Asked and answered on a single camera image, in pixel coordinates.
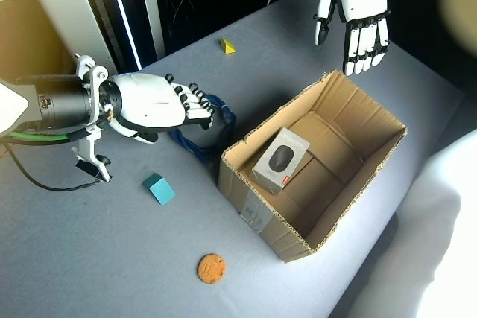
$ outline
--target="yellow triangular block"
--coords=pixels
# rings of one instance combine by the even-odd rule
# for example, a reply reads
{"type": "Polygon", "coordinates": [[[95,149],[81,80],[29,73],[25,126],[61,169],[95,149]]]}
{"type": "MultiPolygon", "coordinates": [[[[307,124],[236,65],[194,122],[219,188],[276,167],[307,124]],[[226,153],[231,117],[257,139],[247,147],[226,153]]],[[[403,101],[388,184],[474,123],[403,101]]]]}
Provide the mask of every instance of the yellow triangular block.
{"type": "Polygon", "coordinates": [[[222,38],[221,42],[222,42],[222,50],[224,50],[224,53],[233,54],[234,52],[236,52],[236,48],[234,48],[234,46],[229,40],[222,38]]]}

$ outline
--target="tabletop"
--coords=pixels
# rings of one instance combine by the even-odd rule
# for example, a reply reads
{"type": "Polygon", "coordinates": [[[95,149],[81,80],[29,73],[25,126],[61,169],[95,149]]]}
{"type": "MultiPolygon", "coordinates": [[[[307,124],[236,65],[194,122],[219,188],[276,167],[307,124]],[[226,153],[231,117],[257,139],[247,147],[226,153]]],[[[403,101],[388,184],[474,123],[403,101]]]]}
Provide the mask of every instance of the tabletop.
{"type": "MultiPolygon", "coordinates": [[[[143,72],[170,72],[221,97],[238,117],[239,138],[325,71],[341,68],[345,26],[336,16],[317,48],[317,5],[280,0],[143,72]],[[235,54],[222,52],[222,37],[235,54]]],[[[105,130],[97,153],[112,160],[113,180],[70,193],[42,191],[2,156],[0,316],[327,317],[462,96],[394,44],[379,66],[351,79],[409,134],[322,249],[289,264],[222,197],[214,173],[167,135],[147,145],[105,130]],[[153,172],[177,194],[164,206],[142,187],[153,172]],[[227,262],[217,284],[196,275],[210,252],[227,262]]],[[[186,132],[201,141],[216,134],[199,126],[186,132]]],[[[70,147],[14,150],[37,180],[66,187],[91,180],[75,168],[70,147]]]]}

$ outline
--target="teal cube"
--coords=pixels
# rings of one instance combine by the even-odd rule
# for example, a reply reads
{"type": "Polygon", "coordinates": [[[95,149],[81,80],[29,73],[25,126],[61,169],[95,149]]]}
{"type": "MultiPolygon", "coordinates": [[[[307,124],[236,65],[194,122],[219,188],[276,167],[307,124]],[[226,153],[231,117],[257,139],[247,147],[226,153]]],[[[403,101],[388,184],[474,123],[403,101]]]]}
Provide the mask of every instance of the teal cube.
{"type": "Polygon", "coordinates": [[[159,174],[152,174],[142,184],[154,195],[161,205],[167,204],[176,196],[167,180],[159,174]]]}

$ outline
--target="robotic arm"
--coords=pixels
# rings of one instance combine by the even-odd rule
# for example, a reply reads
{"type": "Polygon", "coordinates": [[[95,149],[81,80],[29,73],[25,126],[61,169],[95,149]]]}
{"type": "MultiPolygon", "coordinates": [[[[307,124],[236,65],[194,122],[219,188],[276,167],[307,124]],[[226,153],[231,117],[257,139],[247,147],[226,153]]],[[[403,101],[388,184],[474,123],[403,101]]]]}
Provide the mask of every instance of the robotic arm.
{"type": "Polygon", "coordinates": [[[77,167],[109,182],[106,166],[110,160],[95,155],[95,141],[107,125],[123,136],[150,144],[158,139],[158,132],[184,124],[200,124],[204,129],[212,126],[214,109],[197,84],[174,83],[171,74],[108,78],[107,70],[91,57],[77,58],[72,76],[26,77],[16,84],[0,80],[0,139],[29,136],[16,131],[83,126],[66,135],[66,141],[78,140],[78,146],[72,148],[77,167]]]}
{"type": "Polygon", "coordinates": [[[328,35],[335,5],[340,7],[341,21],[347,23],[344,73],[349,76],[378,65],[388,50],[386,16],[388,0],[320,0],[315,30],[315,44],[323,44],[328,35]]]}

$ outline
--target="green cable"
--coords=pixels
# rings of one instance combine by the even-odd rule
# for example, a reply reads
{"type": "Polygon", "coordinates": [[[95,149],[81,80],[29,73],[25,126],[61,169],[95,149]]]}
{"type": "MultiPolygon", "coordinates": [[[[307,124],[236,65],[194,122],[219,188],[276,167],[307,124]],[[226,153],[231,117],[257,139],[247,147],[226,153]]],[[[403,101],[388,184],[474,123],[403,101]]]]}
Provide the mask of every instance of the green cable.
{"type": "Polygon", "coordinates": [[[18,133],[12,132],[10,136],[19,139],[25,139],[28,141],[64,141],[68,139],[66,134],[27,134],[27,133],[18,133]]]}

